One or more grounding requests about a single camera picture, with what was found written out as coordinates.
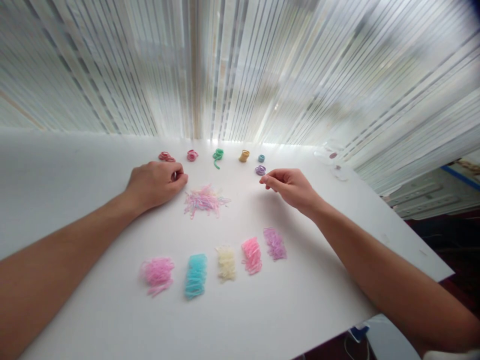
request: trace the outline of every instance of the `hand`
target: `hand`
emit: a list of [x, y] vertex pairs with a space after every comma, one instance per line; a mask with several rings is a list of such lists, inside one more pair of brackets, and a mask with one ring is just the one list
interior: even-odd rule
[[131, 171], [124, 194], [143, 213], [171, 200], [188, 180], [179, 162], [150, 161]]
[[261, 177], [260, 184], [265, 184], [267, 190], [272, 188], [276, 193], [280, 193], [287, 204], [306, 216], [323, 202], [299, 169], [272, 170]]

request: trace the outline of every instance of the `clear plastic container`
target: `clear plastic container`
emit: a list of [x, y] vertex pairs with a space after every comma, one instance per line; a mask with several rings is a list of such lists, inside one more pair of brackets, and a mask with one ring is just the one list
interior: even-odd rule
[[313, 155], [322, 163], [332, 165], [337, 162], [343, 150], [345, 150], [345, 147], [338, 140], [329, 139], [319, 146], [317, 150], [313, 152]]
[[342, 167], [340, 155], [345, 147], [335, 139], [329, 139], [319, 146], [313, 155], [323, 164], [327, 165], [330, 172], [340, 181], [347, 181], [347, 171]]

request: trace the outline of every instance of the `forearm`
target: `forearm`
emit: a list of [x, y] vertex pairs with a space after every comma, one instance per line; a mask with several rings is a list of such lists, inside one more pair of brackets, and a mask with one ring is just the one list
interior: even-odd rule
[[413, 343], [451, 352], [479, 345], [480, 322], [439, 284], [324, 201], [307, 215], [362, 291]]
[[124, 193], [0, 262], [0, 358], [21, 354], [139, 214]]

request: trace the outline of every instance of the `green hair tie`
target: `green hair tie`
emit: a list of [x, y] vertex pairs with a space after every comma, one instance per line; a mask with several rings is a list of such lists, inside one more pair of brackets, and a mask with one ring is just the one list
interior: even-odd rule
[[220, 170], [220, 168], [219, 168], [219, 166], [217, 165], [217, 160], [221, 160], [223, 156], [224, 156], [224, 151], [223, 151], [222, 149], [217, 149], [217, 150], [215, 151], [215, 153], [213, 154], [213, 158], [215, 159], [215, 160], [213, 161], [213, 165], [215, 165], [215, 167], [216, 167], [217, 169], [219, 169], [219, 170]]

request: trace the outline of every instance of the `blue hair tie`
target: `blue hair tie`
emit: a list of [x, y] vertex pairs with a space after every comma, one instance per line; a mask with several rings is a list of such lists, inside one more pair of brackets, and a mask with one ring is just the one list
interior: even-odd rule
[[198, 254], [190, 256], [186, 273], [185, 297], [188, 300], [205, 292], [204, 284], [207, 277], [207, 256]]

